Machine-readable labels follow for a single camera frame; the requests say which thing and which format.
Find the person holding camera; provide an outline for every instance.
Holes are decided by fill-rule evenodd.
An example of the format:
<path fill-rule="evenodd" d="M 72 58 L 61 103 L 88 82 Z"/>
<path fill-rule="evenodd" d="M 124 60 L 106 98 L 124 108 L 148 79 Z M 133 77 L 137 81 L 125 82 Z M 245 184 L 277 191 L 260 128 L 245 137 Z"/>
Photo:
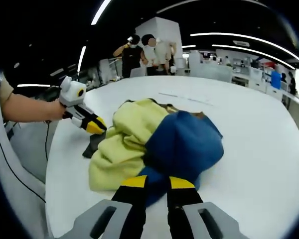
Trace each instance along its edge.
<path fill-rule="evenodd" d="M 140 61 L 144 64 L 147 64 L 148 61 L 145 58 L 143 49 L 138 46 L 140 37 L 133 35 L 129 38 L 129 42 L 121 47 L 119 47 L 114 53 L 113 56 L 118 57 L 122 56 L 122 76 L 123 78 L 129 78 L 131 71 L 134 68 L 141 67 Z"/>

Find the curved led light strip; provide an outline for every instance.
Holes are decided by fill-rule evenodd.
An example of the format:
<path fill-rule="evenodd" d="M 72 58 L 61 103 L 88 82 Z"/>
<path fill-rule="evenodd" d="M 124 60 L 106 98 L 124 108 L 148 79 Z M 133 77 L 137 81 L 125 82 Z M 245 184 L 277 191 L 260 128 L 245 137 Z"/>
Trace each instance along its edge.
<path fill-rule="evenodd" d="M 109 5 L 109 3 L 111 2 L 111 0 L 104 0 L 102 5 L 100 6 L 100 8 L 98 9 L 98 11 L 96 12 L 91 25 L 95 25 L 98 20 L 100 19 L 102 13 L 104 12 L 104 10 L 106 9 L 106 7 Z"/>
<path fill-rule="evenodd" d="M 190 48 L 190 47 L 196 47 L 196 45 L 182 46 L 181 48 Z"/>
<path fill-rule="evenodd" d="M 284 65 L 290 67 L 291 69 L 295 70 L 295 67 L 293 67 L 292 65 L 289 65 L 287 62 L 284 62 L 274 56 L 271 56 L 271 55 L 268 55 L 266 53 L 263 53 L 263 52 L 260 52 L 260 51 L 255 51 L 255 50 L 252 50 L 252 49 L 249 49 L 249 48 L 244 48 L 244 47 L 239 47 L 239 46 L 227 46 L 227 45 L 212 45 L 213 47 L 225 47 L 225 48 L 234 48 L 234 49 L 239 49 L 239 50 L 244 50 L 244 51 L 251 51 L 251 52 L 254 52 L 254 53 L 257 53 L 257 54 L 260 54 L 260 55 L 264 55 L 264 56 L 267 56 L 267 57 L 270 57 L 276 61 L 279 61 L 281 63 L 283 63 Z"/>
<path fill-rule="evenodd" d="M 183 4 L 187 4 L 187 3 L 190 3 L 190 2 L 193 2 L 193 1 L 200 1 L 200 0 L 186 0 L 186 1 L 181 1 L 181 2 L 179 2 L 179 3 L 176 3 L 176 4 L 173 4 L 173 5 L 171 5 L 171 6 L 165 7 L 165 8 L 163 8 L 163 9 L 157 11 L 156 13 L 157 13 L 157 14 L 160 14 L 160 13 L 162 13 L 162 12 L 164 12 L 164 11 L 167 11 L 167 10 L 169 10 L 169 9 L 171 9 L 171 8 L 174 8 L 174 7 L 176 7 L 176 6 L 180 6 L 180 5 L 183 5 Z M 258 2 L 258 1 L 255 1 L 255 0 L 243 0 L 243 1 L 248 1 L 248 2 L 255 3 L 255 4 L 258 4 L 258 5 L 260 5 L 260 6 L 264 6 L 264 7 L 268 8 L 266 5 L 264 5 L 264 4 L 262 4 L 262 3 Z"/>
<path fill-rule="evenodd" d="M 222 36 L 238 36 L 238 37 L 244 37 L 244 38 L 249 38 L 249 39 L 252 39 L 252 40 L 256 40 L 256 41 L 261 41 L 263 43 L 266 43 L 266 44 L 269 44 L 271 46 L 274 46 L 286 53 L 288 53 L 289 55 L 291 55 L 292 57 L 296 58 L 297 60 L 299 60 L 299 57 L 296 56 L 295 54 L 293 54 L 291 51 L 288 51 L 287 49 L 281 47 L 281 46 L 278 46 L 272 42 L 269 42 L 269 41 L 266 41 L 266 40 L 263 40 L 263 39 L 260 39 L 260 38 L 256 38 L 256 37 L 253 37 L 253 36 L 246 36 L 246 35 L 241 35 L 241 34 L 235 34 L 235 33 L 223 33 L 223 32 L 206 32 L 206 33 L 195 33 L 195 34 L 191 34 L 190 36 L 209 36 L 209 35 L 222 35 Z"/>
<path fill-rule="evenodd" d="M 19 84 L 17 87 L 50 87 L 51 85 L 40 85 L 40 84 Z"/>
<path fill-rule="evenodd" d="M 79 59 L 79 64 L 78 64 L 78 70 L 77 70 L 77 72 L 80 72 L 80 70 L 81 70 L 81 64 L 82 64 L 82 60 L 83 60 L 85 49 L 86 49 L 86 46 L 83 46 L 82 50 L 81 50 L 81 55 L 80 55 L 80 59 Z"/>

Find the black t-shirt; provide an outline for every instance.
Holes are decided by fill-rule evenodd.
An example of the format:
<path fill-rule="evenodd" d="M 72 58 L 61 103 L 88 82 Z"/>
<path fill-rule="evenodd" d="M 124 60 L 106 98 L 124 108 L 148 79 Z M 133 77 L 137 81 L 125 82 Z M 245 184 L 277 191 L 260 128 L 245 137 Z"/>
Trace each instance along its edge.
<path fill-rule="evenodd" d="M 125 48 L 122 52 L 122 62 L 124 68 L 138 68 L 140 67 L 140 59 L 142 48 L 137 46 L 135 48 Z"/>
<path fill-rule="evenodd" d="M 296 94 L 296 81 L 295 81 L 294 77 L 291 78 L 289 87 L 290 87 L 290 94 L 295 95 Z"/>

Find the ceiling light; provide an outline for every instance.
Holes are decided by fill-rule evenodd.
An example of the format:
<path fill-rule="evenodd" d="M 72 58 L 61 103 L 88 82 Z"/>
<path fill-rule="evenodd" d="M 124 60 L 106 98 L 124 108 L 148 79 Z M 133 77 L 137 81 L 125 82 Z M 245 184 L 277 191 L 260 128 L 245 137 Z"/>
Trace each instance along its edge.
<path fill-rule="evenodd" d="M 50 76 L 55 76 L 55 75 L 61 73 L 62 71 L 64 71 L 63 68 L 58 69 L 58 70 L 56 70 L 55 72 L 52 72 L 52 73 L 50 74 Z"/>
<path fill-rule="evenodd" d="M 181 48 L 189 48 L 189 47 L 196 47 L 196 45 L 182 46 Z"/>
<path fill-rule="evenodd" d="M 234 49 L 239 49 L 239 50 L 244 50 L 244 51 L 251 51 L 251 52 L 254 52 L 254 53 L 257 53 L 257 54 L 260 54 L 260 55 L 264 55 L 264 56 L 270 57 L 270 58 L 272 58 L 272 59 L 274 59 L 276 61 L 279 61 L 279 62 L 283 63 L 284 65 L 290 67 L 291 69 L 295 70 L 295 67 L 293 67 L 292 65 L 289 65 L 287 62 L 284 62 L 284 61 L 278 59 L 277 57 L 268 55 L 268 54 L 260 52 L 260 51 L 255 51 L 255 50 L 252 50 L 252 49 L 249 49 L 249 48 L 244 48 L 244 47 L 239 47 L 239 46 L 227 46 L 227 45 L 216 45 L 216 44 L 213 44 L 212 46 L 213 47 L 234 48 Z"/>
<path fill-rule="evenodd" d="M 75 66 L 76 64 L 72 64 L 72 65 L 70 65 L 70 66 L 68 66 L 68 68 L 71 68 L 71 67 L 73 67 L 73 66 Z"/>
<path fill-rule="evenodd" d="M 96 12 L 93 21 L 91 23 L 91 25 L 95 25 L 98 20 L 100 19 L 102 13 L 104 12 L 104 10 L 106 9 L 106 7 L 108 6 L 108 4 L 111 2 L 111 0 L 104 0 L 102 5 L 100 6 L 100 8 L 98 9 L 98 11 Z"/>
<path fill-rule="evenodd" d="M 19 84 L 17 87 L 50 87 L 51 85 L 40 85 L 40 84 Z"/>
<path fill-rule="evenodd" d="M 83 46 L 82 51 L 81 51 L 81 55 L 80 55 L 80 60 L 79 60 L 77 72 L 80 72 L 80 70 L 81 70 L 81 63 L 82 63 L 82 60 L 83 60 L 85 49 L 86 49 L 86 46 Z"/>
<path fill-rule="evenodd" d="M 180 6 L 180 5 L 183 5 L 183 4 L 192 2 L 192 1 L 200 1 L 200 0 L 186 0 L 186 1 L 182 1 L 182 2 L 179 2 L 179 3 L 173 4 L 173 5 L 171 5 L 171 6 L 165 7 L 165 8 L 163 8 L 162 10 L 159 10 L 159 11 L 157 12 L 157 14 L 162 13 L 163 11 L 169 10 L 169 9 L 171 9 L 171 8 L 173 8 L 173 7 Z"/>
<path fill-rule="evenodd" d="M 288 51 L 287 49 L 285 49 L 281 46 L 278 46 L 278 45 L 276 45 L 272 42 L 269 42 L 269 41 L 266 41 L 266 40 L 263 40 L 263 39 L 260 39 L 260 38 L 256 38 L 256 37 L 253 37 L 253 36 L 247 36 L 247 35 L 241 35 L 241 34 L 235 34 L 235 33 L 223 33 L 223 32 L 195 33 L 195 34 L 191 34 L 190 36 L 209 36 L 209 35 L 238 36 L 238 37 L 249 38 L 249 39 L 252 39 L 252 40 L 255 40 L 255 41 L 261 41 L 263 43 L 272 45 L 272 46 L 284 51 L 285 53 L 288 53 L 289 55 L 293 56 L 297 60 L 299 60 L 299 57 L 296 56 L 295 54 L 293 54 L 291 51 Z"/>

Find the human hand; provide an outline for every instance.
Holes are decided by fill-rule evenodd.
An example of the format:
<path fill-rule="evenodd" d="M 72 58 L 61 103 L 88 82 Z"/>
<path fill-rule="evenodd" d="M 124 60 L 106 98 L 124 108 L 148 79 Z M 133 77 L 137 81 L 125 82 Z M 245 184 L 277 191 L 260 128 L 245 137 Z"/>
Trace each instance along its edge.
<path fill-rule="evenodd" d="M 154 59 L 151 60 L 151 65 L 152 65 L 152 66 L 158 66 L 158 64 L 155 62 Z"/>
<path fill-rule="evenodd" d="M 143 63 L 144 65 L 147 65 L 147 64 L 149 63 L 149 61 L 148 61 L 147 59 L 142 59 L 142 63 Z"/>
<path fill-rule="evenodd" d="M 61 105 L 59 99 L 49 102 L 49 107 L 51 118 L 50 120 L 61 120 L 65 113 L 65 107 Z"/>

